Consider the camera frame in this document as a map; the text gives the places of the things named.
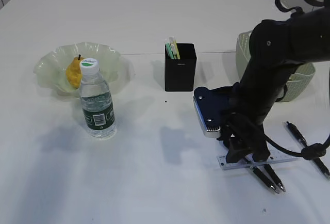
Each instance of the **pen tip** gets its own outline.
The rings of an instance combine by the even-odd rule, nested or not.
[[[278,189],[277,189],[275,186],[271,185],[270,188],[271,188],[273,191],[275,191],[277,194],[279,194],[279,191],[278,191]]]
[[[280,188],[281,191],[286,192],[283,184],[279,183],[277,185],[278,185],[278,187]]]

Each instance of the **black pen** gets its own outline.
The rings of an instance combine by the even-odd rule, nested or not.
[[[307,141],[304,138],[304,136],[299,132],[297,127],[287,122],[288,130],[291,132],[291,134],[299,141],[304,147],[307,147]],[[320,171],[326,176],[327,179],[330,179],[330,171],[329,169],[323,164],[323,162],[320,160],[320,158],[313,159],[313,162],[316,164],[316,166],[320,169]]]
[[[247,164],[251,164],[251,161],[248,160],[247,158],[243,158],[243,160],[247,163]],[[279,194],[278,189],[276,188],[276,186],[273,184],[273,182],[262,172],[260,171],[260,169],[256,166],[251,165],[250,166],[250,170],[271,190],[273,190],[274,192],[276,192],[277,194]]]
[[[284,188],[284,185],[282,183],[282,181],[279,179],[279,177],[277,176],[277,174],[275,173],[275,171],[273,170],[273,168],[269,165],[269,164],[265,164],[264,169],[266,170],[266,172],[269,174],[269,176],[272,178],[272,180],[274,181],[274,183],[282,190],[282,191],[286,191]]]

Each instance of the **green label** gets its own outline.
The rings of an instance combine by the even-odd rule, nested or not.
[[[83,99],[84,101],[88,101],[89,103],[92,103],[95,101],[98,102],[98,100],[107,97],[110,97],[109,93],[99,95],[96,97],[83,98]],[[110,127],[114,123],[114,111],[113,111],[112,101],[110,106],[102,111],[90,112],[84,109],[83,111],[87,126],[93,130],[104,130]]]
[[[85,66],[85,67],[89,67],[89,66],[92,66],[93,64],[89,64],[89,63],[86,63],[86,62],[82,62],[81,63],[83,66]]]

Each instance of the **water bottle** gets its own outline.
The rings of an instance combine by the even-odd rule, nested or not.
[[[88,133],[98,138],[110,138],[117,129],[109,85],[100,74],[96,59],[82,60],[80,70],[79,96]]]

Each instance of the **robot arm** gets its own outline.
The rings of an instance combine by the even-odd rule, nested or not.
[[[279,6],[279,0],[276,4],[282,11],[290,10]],[[330,145],[329,137],[325,144],[291,152],[267,137],[262,127],[277,96],[300,65],[330,60],[330,0],[313,4],[324,7],[309,13],[295,7],[290,19],[263,20],[253,29],[251,59],[240,83],[214,90],[195,89],[194,103],[204,134],[224,141],[229,148],[228,163],[249,153],[253,153],[254,161],[265,161],[269,156],[266,141],[305,159],[323,156]]]

